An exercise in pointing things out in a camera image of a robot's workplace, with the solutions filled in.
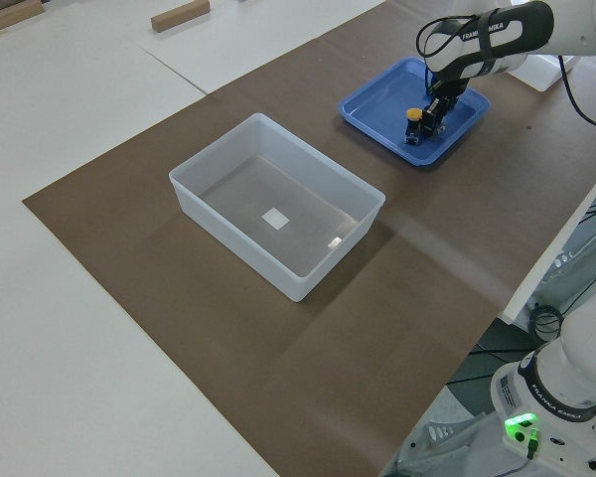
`translucent plastic container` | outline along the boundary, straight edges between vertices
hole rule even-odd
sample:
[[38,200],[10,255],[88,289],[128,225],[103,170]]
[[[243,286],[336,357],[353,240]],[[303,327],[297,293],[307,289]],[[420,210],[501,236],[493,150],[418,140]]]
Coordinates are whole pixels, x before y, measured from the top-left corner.
[[293,301],[358,243],[384,194],[256,113],[170,172],[183,212]]

